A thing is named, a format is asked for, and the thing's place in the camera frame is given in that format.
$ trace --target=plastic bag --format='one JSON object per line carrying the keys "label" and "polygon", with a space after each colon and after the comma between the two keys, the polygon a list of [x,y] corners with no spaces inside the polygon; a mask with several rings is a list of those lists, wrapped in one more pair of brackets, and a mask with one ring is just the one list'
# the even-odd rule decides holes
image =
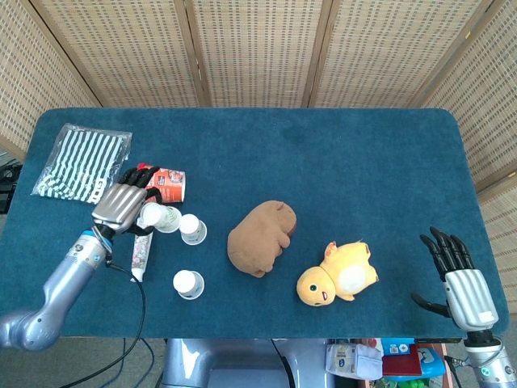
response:
{"label": "plastic bag", "polygon": [[63,125],[32,195],[98,203],[128,159],[131,137],[130,132]]}
{"label": "plastic bag", "polygon": [[331,344],[326,346],[325,369],[342,377],[377,380],[382,377],[382,355],[362,344]]}

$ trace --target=robotic arm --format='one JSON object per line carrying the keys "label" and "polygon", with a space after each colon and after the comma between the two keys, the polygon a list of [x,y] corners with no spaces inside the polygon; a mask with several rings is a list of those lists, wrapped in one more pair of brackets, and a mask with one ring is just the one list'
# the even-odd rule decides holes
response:
{"label": "robotic arm", "polygon": [[19,311],[0,317],[0,348],[37,351],[52,346],[61,334],[70,308],[96,269],[111,262],[112,238],[124,232],[146,235],[153,227],[134,224],[145,200],[156,196],[156,188],[146,190],[159,167],[126,171],[92,213],[94,226],[82,232],[65,258],[44,284],[45,304],[37,311]]}
{"label": "robotic arm", "polygon": [[433,257],[447,295],[447,305],[428,302],[416,293],[411,297],[423,309],[452,318],[467,333],[464,345],[469,362],[449,359],[452,365],[456,362],[474,368],[481,388],[517,388],[517,376],[506,349],[491,331],[499,317],[485,277],[475,269],[467,247],[459,238],[432,227],[431,234],[436,242],[425,235],[420,238]]}

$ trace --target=brown stuffed animal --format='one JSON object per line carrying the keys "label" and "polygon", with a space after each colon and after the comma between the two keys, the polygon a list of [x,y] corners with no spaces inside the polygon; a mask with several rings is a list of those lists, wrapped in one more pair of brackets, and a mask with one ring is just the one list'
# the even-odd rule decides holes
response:
{"label": "brown stuffed animal", "polygon": [[240,271],[262,277],[289,247],[296,214],[278,200],[260,204],[228,236],[228,257]]}

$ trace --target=cable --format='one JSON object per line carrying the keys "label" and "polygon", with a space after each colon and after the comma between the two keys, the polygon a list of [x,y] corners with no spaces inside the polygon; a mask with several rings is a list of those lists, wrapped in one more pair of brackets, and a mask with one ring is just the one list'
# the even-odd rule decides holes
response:
{"label": "cable", "polygon": [[140,341],[142,341],[144,343],[144,345],[151,352],[151,365],[149,365],[149,368],[145,371],[144,375],[142,377],[140,377],[140,380],[138,380],[138,383],[135,385],[135,388],[137,388],[145,380],[145,378],[149,375],[149,373],[151,372],[151,369],[154,366],[154,352],[153,352],[153,349],[151,348],[151,346],[147,343],[147,341],[145,339],[140,338]]}
{"label": "cable", "polygon": [[450,356],[444,357],[445,362],[447,362],[447,365],[449,365],[449,369],[452,372],[452,376],[454,376],[454,379],[456,380],[456,384],[458,385],[458,388],[461,388],[460,379],[458,378],[458,375],[456,373],[456,366],[454,365],[455,358],[452,358]]}
{"label": "cable", "polygon": [[163,372],[160,373],[160,376],[158,377],[158,380],[156,381],[154,388],[160,388],[160,385],[162,384],[162,379],[163,379]]}
{"label": "cable", "polygon": [[276,354],[278,354],[278,357],[280,357],[280,361],[282,361],[282,365],[284,366],[285,373],[288,375],[289,388],[296,388],[296,385],[294,383],[294,377],[292,376],[291,365],[289,365],[288,359],[285,356],[282,356],[280,354],[280,351],[276,347],[275,341],[272,338],[271,338],[271,343],[273,344],[273,347],[276,350]]}
{"label": "cable", "polygon": [[[124,340],[124,345],[122,346],[122,354],[124,354],[124,352],[126,351],[126,339],[123,338],[123,340]],[[100,388],[106,388],[107,386],[112,384],[117,378],[119,378],[120,374],[122,373],[123,367],[124,367],[124,359],[120,363],[120,368],[119,368],[119,371],[117,372],[117,374],[114,377],[112,377],[110,380],[105,382]]]}
{"label": "cable", "polygon": [[142,296],[142,315],[141,315],[141,318],[140,318],[140,324],[138,325],[137,335],[135,337],[135,340],[131,343],[131,346],[128,348],[128,350],[126,350],[122,354],[122,356],[120,356],[119,358],[114,360],[112,363],[110,363],[110,364],[106,365],[105,367],[99,369],[97,372],[93,372],[92,374],[90,374],[90,375],[88,375],[86,377],[83,377],[83,378],[81,378],[81,379],[79,379],[79,380],[77,380],[75,382],[71,382],[70,384],[66,384],[64,386],[61,386],[60,388],[70,388],[71,386],[76,386],[77,384],[81,384],[82,382],[90,380],[91,378],[93,378],[95,376],[99,376],[101,373],[107,371],[112,366],[114,366],[114,365],[118,364],[119,362],[121,362],[133,350],[133,348],[137,344],[138,340],[140,339],[140,334],[142,332],[142,327],[144,326],[144,319],[145,319],[145,292],[144,292],[144,288],[142,287],[142,284],[140,283],[140,281],[138,281],[138,279],[130,271],[128,271],[127,269],[119,267],[118,265],[115,265],[115,264],[112,264],[112,263],[109,263],[109,264],[106,263],[106,266],[108,268],[114,269],[114,270],[119,271],[119,272],[123,272],[126,275],[130,276],[132,279],[135,280],[135,284],[138,286],[138,289],[140,290],[140,294]]}
{"label": "cable", "polygon": [[111,248],[110,244],[108,244],[106,242],[106,239],[100,233],[99,227],[97,225],[92,226],[91,230],[92,230],[92,232],[94,232],[95,237],[99,240],[100,245],[102,245],[103,248],[106,250],[106,252],[107,252],[106,267],[110,268],[110,266],[111,266],[111,257],[113,256],[113,249]]}
{"label": "cable", "polygon": [[499,341],[499,343],[501,344],[501,347],[499,348],[499,350],[491,357],[489,358],[487,361],[485,361],[484,363],[482,363],[481,365],[478,365],[478,366],[473,366],[472,364],[468,363],[467,365],[468,366],[471,366],[473,368],[485,368],[487,365],[490,365],[494,362],[495,359],[497,359],[500,355],[501,355],[501,352],[504,350],[504,343],[502,342],[502,339],[500,337],[496,337],[494,335],[494,338]]}

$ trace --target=yellow plush toy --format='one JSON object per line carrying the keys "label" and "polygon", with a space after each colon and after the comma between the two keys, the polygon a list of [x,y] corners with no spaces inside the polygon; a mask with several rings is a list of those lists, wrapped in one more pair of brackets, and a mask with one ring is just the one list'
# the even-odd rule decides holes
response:
{"label": "yellow plush toy", "polygon": [[370,249],[365,242],[340,247],[331,242],[325,249],[322,263],[309,268],[298,279],[298,296],[309,306],[329,305],[336,295],[345,301],[353,301],[355,294],[379,281],[368,259]]}

